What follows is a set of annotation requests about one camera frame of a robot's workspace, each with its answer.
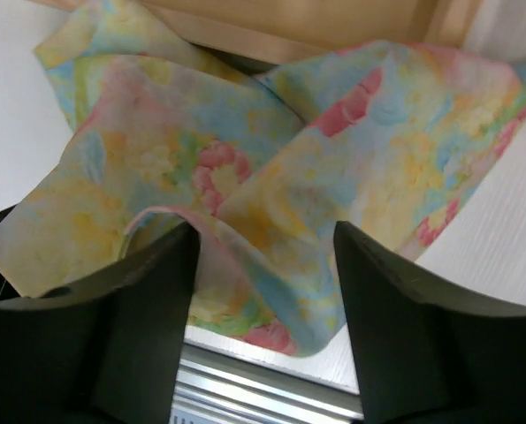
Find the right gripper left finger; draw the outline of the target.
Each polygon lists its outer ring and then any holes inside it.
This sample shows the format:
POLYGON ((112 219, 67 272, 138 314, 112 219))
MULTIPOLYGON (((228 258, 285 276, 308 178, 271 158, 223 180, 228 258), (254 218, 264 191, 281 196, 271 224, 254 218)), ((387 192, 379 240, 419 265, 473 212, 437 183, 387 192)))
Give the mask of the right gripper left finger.
POLYGON ((0 423, 165 423, 200 250, 187 223, 38 299, 0 301, 0 423))

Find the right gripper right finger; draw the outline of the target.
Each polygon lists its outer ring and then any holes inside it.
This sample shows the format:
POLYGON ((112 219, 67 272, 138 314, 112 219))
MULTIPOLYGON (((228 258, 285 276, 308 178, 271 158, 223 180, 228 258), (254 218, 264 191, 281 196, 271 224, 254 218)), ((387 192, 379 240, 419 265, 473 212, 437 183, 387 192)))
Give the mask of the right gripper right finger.
POLYGON ((334 248, 367 423, 526 423, 526 307, 471 291, 348 222, 334 248))

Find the floral pastel skirt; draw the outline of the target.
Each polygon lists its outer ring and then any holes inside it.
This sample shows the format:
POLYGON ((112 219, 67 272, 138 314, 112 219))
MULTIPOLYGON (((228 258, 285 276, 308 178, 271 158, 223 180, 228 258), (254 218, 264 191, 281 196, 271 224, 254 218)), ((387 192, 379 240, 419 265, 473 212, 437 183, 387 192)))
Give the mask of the floral pastel skirt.
POLYGON ((180 221, 202 235, 188 321, 309 356, 345 324, 333 233, 414 260, 526 119, 526 61, 364 43, 248 76, 135 1, 88 1, 35 51, 73 136, 0 223, 37 297, 180 221))

